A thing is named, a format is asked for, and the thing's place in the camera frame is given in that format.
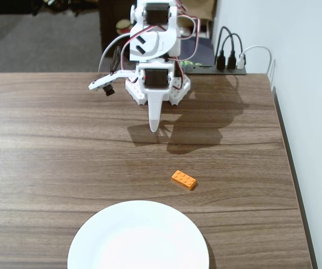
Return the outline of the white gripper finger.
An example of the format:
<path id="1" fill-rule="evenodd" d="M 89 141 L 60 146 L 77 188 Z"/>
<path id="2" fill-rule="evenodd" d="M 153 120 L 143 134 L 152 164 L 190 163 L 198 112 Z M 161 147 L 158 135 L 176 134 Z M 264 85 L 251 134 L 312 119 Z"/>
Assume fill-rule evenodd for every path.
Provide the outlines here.
<path id="1" fill-rule="evenodd" d="M 148 94 L 149 127 L 152 132 L 158 130 L 164 94 Z"/>

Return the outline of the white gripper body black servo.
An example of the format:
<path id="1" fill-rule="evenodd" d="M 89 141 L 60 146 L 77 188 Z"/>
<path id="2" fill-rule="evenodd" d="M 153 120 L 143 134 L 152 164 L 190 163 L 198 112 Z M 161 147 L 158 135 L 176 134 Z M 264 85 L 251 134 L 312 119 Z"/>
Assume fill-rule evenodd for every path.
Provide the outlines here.
<path id="1" fill-rule="evenodd" d="M 167 62 L 145 62 L 137 66 L 137 85 L 146 95 L 169 94 L 174 80 L 174 64 Z"/>

